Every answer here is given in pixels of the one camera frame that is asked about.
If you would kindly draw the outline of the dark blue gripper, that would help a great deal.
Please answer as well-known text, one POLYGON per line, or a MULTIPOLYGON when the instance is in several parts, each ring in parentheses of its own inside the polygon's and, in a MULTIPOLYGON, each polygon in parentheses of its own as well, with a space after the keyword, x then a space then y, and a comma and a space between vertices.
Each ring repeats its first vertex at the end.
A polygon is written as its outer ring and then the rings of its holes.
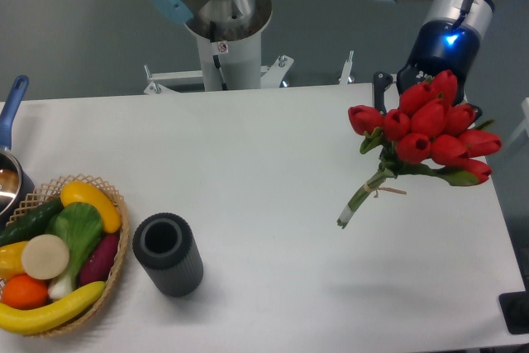
MULTIPOLYGON (((397 73, 397 88, 403 94, 413 85, 435 77, 444 70, 450 70, 457 78, 458 88, 454 104, 465 96, 464 86, 469 70, 479 51, 478 35, 467 27, 454 31, 447 21, 430 21, 422 26, 406 64, 397 73)), ((393 76, 383 71, 373 75, 373 105, 383 116, 385 92, 393 84, 393 76)), ((481 107, 466 103, 471 123, 483 115, 481 107)))

